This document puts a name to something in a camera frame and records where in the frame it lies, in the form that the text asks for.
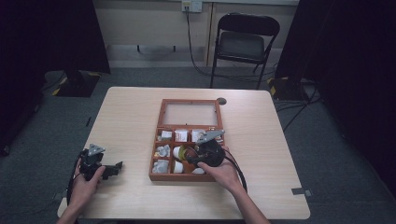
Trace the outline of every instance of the gray carpet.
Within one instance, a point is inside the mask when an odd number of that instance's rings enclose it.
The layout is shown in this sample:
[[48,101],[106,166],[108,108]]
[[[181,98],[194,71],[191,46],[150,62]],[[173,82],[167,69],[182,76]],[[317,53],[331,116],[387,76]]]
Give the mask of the gray carpet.
[[[247,78],[251,68],[220,68],[219,72]],[[48,85],[61,74],[46,74]],[[39,111],[10,146],[10,155],[0,159],[0,223],[57,220],[59,201],[52,196],[66,188],[74,159],[88,138],[108,88],[208,88],[209,81],[193,68],[115,68],[112,75],[101,77],[91,98],[54,97],[51,93],[56,86],[44,91]],[[216,78],[214,86],[254,89],[255,83]],[[262,90],[267,89],[263,82]],[[278,108],[293,105],[275,104]],[[282,126],[299,109],[280,111]],[[313,192],[307,197],[311,218],[273,223],[396,223],[396,203],[367,161],[342,137],[323,103],[308,106],[285,135],[302,185]]]

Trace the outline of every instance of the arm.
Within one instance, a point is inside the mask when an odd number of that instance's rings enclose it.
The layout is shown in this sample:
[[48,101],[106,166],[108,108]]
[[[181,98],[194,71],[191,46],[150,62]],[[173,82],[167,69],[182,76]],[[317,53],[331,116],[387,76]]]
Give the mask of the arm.
[[81,214],[88,202],[91,200],[93,194],[96,192],[97,184],[100,182],[100,177],[106,169],[105,166],[99,167],[92,179],[90,181],[86,181],[84,176],[79,174],[80,163],[81,159],[78,160],[75,170],[75,180],[70,204],[64,210],[64,213],[57,221],[57,224],[75,223],[79,214]]
[[219,167],[210,167],[204,162],[198,162],[198,166],[212,175],[220,185],[230,191],[247,224],[270,223],[242,187],[236,170],[229,161],[224,160]]

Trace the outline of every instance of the cable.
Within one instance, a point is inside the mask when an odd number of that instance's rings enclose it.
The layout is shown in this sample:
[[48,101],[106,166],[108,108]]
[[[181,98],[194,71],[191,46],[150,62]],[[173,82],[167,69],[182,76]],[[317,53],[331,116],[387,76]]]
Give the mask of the cable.
[[[312,101],[312,100],[314,99],[314,96],[315,96],[315,93],[317,92],[317,90],[318,90],[318,85],[315,86],[315,90],[314,90],[314,92],[312,93],[311,97],[308,99],[308,102],[307,102],[307,103],[304,103],[303,108],[301,108],[301,109],[297,112],[297,114],[294,115],[294,117],[289,121],[289,123],[285,126],[285,128],[283,128],[283,133],[289,128],[289,126],[290,126],[291,123],[297,118],[297,116],[298,116],[305,108],[308,107],[308,105],[314,104],[314,103],[316,103],[316,102],[318,102],[318,101],[320,100],[321,97],[319,97],[319,98],[318,98],[317,100],[315,100],[314,102]],[[290,106],[290,107],[288,107],[288,108],[294,108],[294,107],[298,107],[298,106],[302,106],[302,105],[294,105],[294,106]]]
[[[239,177],[240,177],[240,179],[241,179],[242,186],[244,187],[245,191],[248,192],[247,181],[246,181],[246,179],[245,179],[244,174],[242,173],[241,168],[239,168],[239,165],[238,165],[238,163],[236,162],[236,159],[233,157],[233,154],[231,154],[231,152],[229,152],[228,150],[226,150],[226,149],[224,149],[224,148],[221,148],[221,149],[222,149],[225,153],[228,153],[228,154],[231,156],[231,158],[233,158],[233,159],[230,159],[230,158],[228,158],[227,156],[224,155],[224,159],[227,160],[227,161],[229,161],[229,162],[233,165],[233,167],[235,167],[235,170],[236,170],[236,172],[239,174]],[[206,151],[209,151],[209,152],[211,152],[211,153],[213,153],[213,154],[218,154],[218,155],[220,154],[218,151],[212,150],[212,149],[210,149],[210,148],[206,148],[205,150],[206,150]]]
[[297,116],[307,107],[308,105],[304,105],[303,108],[301,108],[299,110],[299,112],[297,112],[296,115],[294,115],[294,117],[289,121],[289,123],[285,126],[285,128],[283,129],[283,133],[288,129],[288,127],[291,125],[291,123],[297,118]]
[[245,180],[245,176],[242,173],[241,169],[239,168],[239,166],[236,164],[235,161],[231,160],[228,157],[224,157],[224,159],[226,159],[227,161],[229,161],[230,163],[233,164],[233,166],[235,167],[236,171],[239,174],[239,177],[241,178],[241,182],[242,182],[242,186],[244,187],[245,191],[248,192],[248,186],[247,186],[247,181]]
[[[204,76],[206,76],[206,77],[211,77],[212,74],[208,74],[208,73],[202,71],[202,70],[196,65],[195,60],[194,60],[193,57],[192,57],[189,7],[184,7],[184,9],[185,9],[186,18],[187,18],[188,37],[189,37],[189,49],[190,49],[190,56],[191,56],[192,65],[193,65],[194,69],[195,69],[198,73],[200,73],[200,74],[202,74],[202,75],[204,75]],[[273,69],[272,72],[264,73],[263,76],[267,76],[267,75],[273,74],[274,72],[275,72],[275,69]],[[247,79],[247,78],[243,78],[243,77],[258,77],[258,75],[252,75],[252,76],[223,76],[223,75],[216,75],[216,76],[217,76],[217,77],[228,78],[228,79],[230,79],[230,80],[245,81],[245,82],[257,82],[257,80]],[[268,77],[267,79],[262,80],[262,82],[267,81],[267,80],[270,79],[270,78],[271,78],[271,77]]]
[[53,87],[56,83],[58,83],[62,77],[64,76],[64,71],[62,72],[61,76],[58,78],[58,80],[56,80],[55,82],[53,82],[52,84],[50,84],[48,87],[43,87],[43,89],[41,89],[41,91],[46,91],[47,89]]

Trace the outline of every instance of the small white item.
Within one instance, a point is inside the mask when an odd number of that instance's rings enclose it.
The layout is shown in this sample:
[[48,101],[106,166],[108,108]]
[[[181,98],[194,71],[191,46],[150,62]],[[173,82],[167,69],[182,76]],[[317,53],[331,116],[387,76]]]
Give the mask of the small white item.
[[169,147],[169,145],[165,145],[164,147],[157,147],[157,152],[161,157],[169,157],[170,150],[171,148]]
[[183,164],[181,162],[175,161],[174,174],[183,173]]
[[166,174],[168,173],[168,164],[169,161],[158,160],[154,162],[154,166],[152,168],[152,173],[155,174]]
[[192,142],[197,142],[198,139],[201,137],[202,134],[205,133],[205,130],[203,129],[192,129],[191,132],[191,141]]
[[195,175],[203,175],[205,173],[205,171],[202,168],[196,168],[191,173],[195,174]]
[[178,157],[179,151],[180,151],[180,147],[174,147],[174,151],[173,151],[174,157],[180,160],[180,158]]
[[184,130],[184,129],[175,130],[175,141],[187,142],[188,132],[189,131]]
[[163,131],[161,133],[161,140],[172,140],[172,132],[169,131]]

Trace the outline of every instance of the electrical outlet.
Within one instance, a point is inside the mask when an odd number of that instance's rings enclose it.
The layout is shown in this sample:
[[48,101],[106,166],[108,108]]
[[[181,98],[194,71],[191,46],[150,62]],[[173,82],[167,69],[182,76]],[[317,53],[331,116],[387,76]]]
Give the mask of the electrical outlet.
[[202,2],[193,1],[191,7],[192,7],[192,12],[202,12]]
[[181,1],[181,11],[186,11],[186,7],[189,8],[189,12],[192,12],[191,1]]
[[181,1],[181,11],[202,12],[202,1]]

